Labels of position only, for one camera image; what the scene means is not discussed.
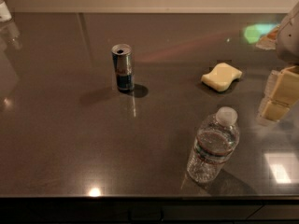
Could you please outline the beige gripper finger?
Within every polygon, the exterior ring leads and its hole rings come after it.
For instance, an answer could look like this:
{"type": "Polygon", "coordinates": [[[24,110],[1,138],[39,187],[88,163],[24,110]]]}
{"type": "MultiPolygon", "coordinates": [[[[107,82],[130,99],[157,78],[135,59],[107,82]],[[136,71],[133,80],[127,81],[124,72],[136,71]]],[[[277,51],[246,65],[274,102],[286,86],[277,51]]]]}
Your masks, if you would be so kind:
{"type": "Polygon", "coordinates": [[[259,122],[279,122],[299,101],[299,67],[272,70],[258,109],[259,122]]]}

